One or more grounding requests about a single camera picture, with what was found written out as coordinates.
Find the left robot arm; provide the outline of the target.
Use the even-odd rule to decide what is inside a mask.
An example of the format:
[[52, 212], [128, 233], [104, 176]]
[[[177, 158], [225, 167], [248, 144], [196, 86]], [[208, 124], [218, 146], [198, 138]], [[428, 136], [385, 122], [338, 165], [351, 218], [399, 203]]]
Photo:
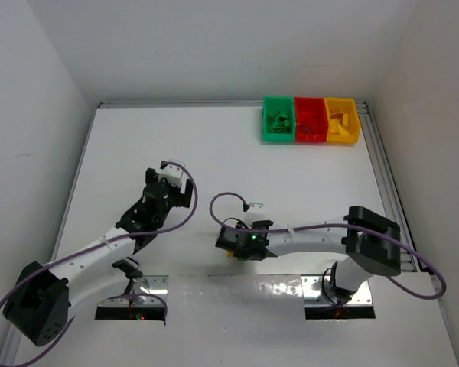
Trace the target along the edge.
[[195, 210], [198, 192], [183, 164], [163, 161], [145, 172], [141, 197], [96, 241], [71, 255], [41, 265], [34, 261], [19, 275], [2, 311], [36, 346], [46, 346], [84, 309], [123, 295], [142, 277], [129, 259], [160, 234], [176, 230], [164, 222], [173, 208]]

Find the yellow green lego block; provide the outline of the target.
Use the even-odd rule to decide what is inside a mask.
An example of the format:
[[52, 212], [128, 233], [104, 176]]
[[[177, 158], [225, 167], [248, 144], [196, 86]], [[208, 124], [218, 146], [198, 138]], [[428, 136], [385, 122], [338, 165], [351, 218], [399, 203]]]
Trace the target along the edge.
[[245, 252], [228, 252], [227, 257], [237, 261], [248, 261], [248, 255]]

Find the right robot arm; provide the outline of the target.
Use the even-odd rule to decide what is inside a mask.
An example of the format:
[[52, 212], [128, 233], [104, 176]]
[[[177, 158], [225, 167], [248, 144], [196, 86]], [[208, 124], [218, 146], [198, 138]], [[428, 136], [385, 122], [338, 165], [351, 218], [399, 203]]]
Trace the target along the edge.
[[234, 227], [222, 224], [216, 247], [234, 258], [263, 261], [267, 258], [304, 253], [345, 255], [321, 276], [321, 295], [329, 304], [350, 301], [362, 283], [377, 275], [401, 274], [401, 251], [391, 241], [398, 240], [399, 226], [362, 206], [352, 206], [338, 227], [324, 222], [318, 229], [298, 231], [288, 227], [272, 232], [273, 221], [256, 205], [244, 206], [245, 219]]

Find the red rounded lego brick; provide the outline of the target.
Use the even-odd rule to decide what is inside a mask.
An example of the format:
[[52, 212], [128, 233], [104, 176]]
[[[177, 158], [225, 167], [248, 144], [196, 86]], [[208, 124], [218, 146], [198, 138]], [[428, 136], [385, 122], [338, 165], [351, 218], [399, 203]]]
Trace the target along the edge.
[[305, 135], [314, 135], [315, 134], [315, 126], [313, 124], [303, 124], [299, 125], [299, 132]]

